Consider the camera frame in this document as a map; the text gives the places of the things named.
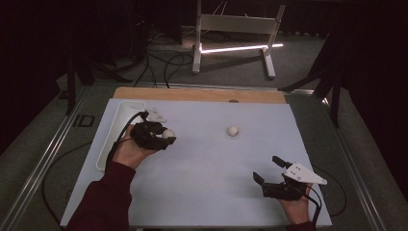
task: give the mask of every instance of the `metal frame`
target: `metal frame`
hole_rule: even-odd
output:
[[[225,32],[269,34],[268,45],[263,47],[262,51],[264,54],[268,77],[271,79],[275,78],[276,74],[275,69],[273,68],[270,53],[279,30],[279,25],[285,7],[286,5],[279,6],[278,14],[275,18],[213,15],[202,14],[201,0],[197,0],[197,19],[195,27],[196,36],[192,73],[198,74],[200,72],[202,54],[201,30],[215,30]]]
[[[8,211],[6,217],[2,220],[0,230],[14,230],[18,225],[21,217],[27,209],[27,206],[30,204],[31,199],[41,184],[45,172],[51,166],[58,150],[60,149],[60,146],[63,144],[65,136],[75,120],[75,116],[78,113],[89,89],[90,87],[84,87],[81,90],[80,95],[78,96],[78,103],[73,107],[72,113],[65,116],[65,119],[57,130],[57,133],[54,135],[52,141],[48,144],[48,147],[42,154],[41,159],[38,161],[36,167],[33,169],[30,176],[27,178],[27,181],[24,183],[24,186],[18,194],[11,209]]]
[[[142,83],[144,87],[149,87],[150,84]],[[278,90],[274,88],[240,88],[240,87],[222,87],[222,86],[202,86],[202,85],[175,85],[175,88],[193,88],[193,89],[220,89],[220,90]],[[53,140],[49,143],[47,150],[42,155],[41,160],[38,162],[35,169],[32,171],[31,175],[28,177],[26,183],[21,189],[21,192],[17,196],[13,206],[8,211],[6,217],[2,220],[0,225],[0,230],[14,230],[19,223],[22,215],[24,214],[27,206],[31,202],[34,193],[36,192],[43,174],[47,169],[49,169],[50,164],[54,160],[64,138],[69,131],[74,118],[79,111],[87,92],[91,87],[84,87],[78,97],[78,104],[75,106],[71,115],[68,115],[63,123],[61,124],[59,130],[55,134]],[[282,92],[284,95],[301,95],[306,97],[313,97],[313,90],[293,90],[290,92]],[[323,99],[321,106],[326,109],[327,119],[330,120],[329,114],[329,104],[326,99]],[[345,144],[342,133],[339,128],[335,126],[330,126],[334,133],[336,134],[337,140],[341,146],[341,152],[343,155],[344,166],[347,173],[350,176],[350,181],[353,184],[355,191],[360,199],[361,205],[367,215],[370,226],[372,230],[387,230],[384,220],[382,219],[380,213],[378,212],[376,205],[372,199],[367,185],[365,184],[357,166],[354,164],[353,157]]]

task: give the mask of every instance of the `hand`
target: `hand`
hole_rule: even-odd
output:
[[[312,184],[308,184],[306,194],[309,194]],[[302,196],[299,200],[278,200],[291,224],[309,221],[309,199]]]
[[[146,157],[156,153],[158,150],[148,150],[139,147],[130,136],[133,127],[134,125],[130,124],[126,129],[125,136],[120,140],[112,161],[135,169]]]

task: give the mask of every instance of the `aluminum rail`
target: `aluminum rail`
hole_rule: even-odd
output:
[[[20,193],[18,194],[14,204],[7,213],[6,217],[3,219],[0,230],[9,231],[14,230],[18,225],[21,217],[30,204],[31,199],[37,191],[38,186],[41,184],[42,178],[45,172],[49,169],[61,144],[63,143],[66,134],[71,127],[76,114],[78,113],[82,102],[85,99],[90,87],[83,87],[78,95],[78,100],[76,106],[73,108],[70,115],[66,115],[57,133],[54,135],[51,142],[48,144],[45,152],[42,154],[40,160],[38,161],[36,167],[31,172],[30,176],[27,178],[24,186],[22,187]]]

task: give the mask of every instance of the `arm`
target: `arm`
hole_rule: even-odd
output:
[[[309,194],[311,184],[306,188],[306,194]],[[316,230],[315,225],[309,221],[309,199],[302,196],[299,200],[278,200],[285,211],[291,225],[287,225],[288,231],[313,231]]]
[[[138,147],[131,140],[132,129],[130,125],[105,175],[89,184],[65,230],[129,230],[130,184],[135,168],[157,152]]]

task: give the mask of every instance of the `white table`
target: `white table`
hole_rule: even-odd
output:
[[[109,101],[61,225],[67,225],[88,184],[103,175],[96,162],[122,101],[129,99]],[[279,203],[264,198],[252,179],[256,171],[267,182],[283,181],[283,168],[272,162],[273,155],[312,169],[288,104],[140,101],[167,117],[164,126],[176,132],[177,140],[138,168],[131,186],[131,226],[259,228],[288,223]],[[226,134],[230,125],[240,128],[235,138]],[[314,189],[322,198],[319,187]],[[315,206],[310,204],[312,216]],[[331,225],[324,201],[318,225]]]

